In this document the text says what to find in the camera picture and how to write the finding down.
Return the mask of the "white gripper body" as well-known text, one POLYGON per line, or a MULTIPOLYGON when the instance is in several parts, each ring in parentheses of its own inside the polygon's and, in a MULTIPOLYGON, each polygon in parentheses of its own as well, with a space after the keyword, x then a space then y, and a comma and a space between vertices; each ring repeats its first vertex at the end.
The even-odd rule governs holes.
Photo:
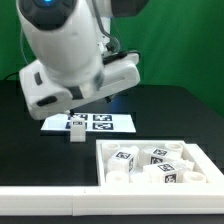
POLYGON ((88 97, 77 87, 62 87, 51 81, 36 60, 19 73, 28 111, 33 119, 43 120, 132 88, 140 81, 136 67, 139 60, 140 54, 136 51, 108 56, 103 76, 98 77, 101 86, 88 97))

